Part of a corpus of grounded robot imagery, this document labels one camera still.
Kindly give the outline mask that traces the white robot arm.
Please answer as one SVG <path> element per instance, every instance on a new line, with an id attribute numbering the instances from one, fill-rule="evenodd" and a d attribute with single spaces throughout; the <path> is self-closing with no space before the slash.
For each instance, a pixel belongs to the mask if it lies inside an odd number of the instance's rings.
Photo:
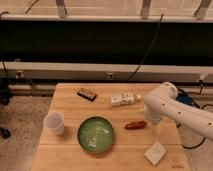
<path id="1" fill-rule="evenodd" d="M 213 141 L 213 113 L 176 100 L 177 87 L 164 82 L 144 97 L 144 116 L 152 124 L 169 117 Z"/>

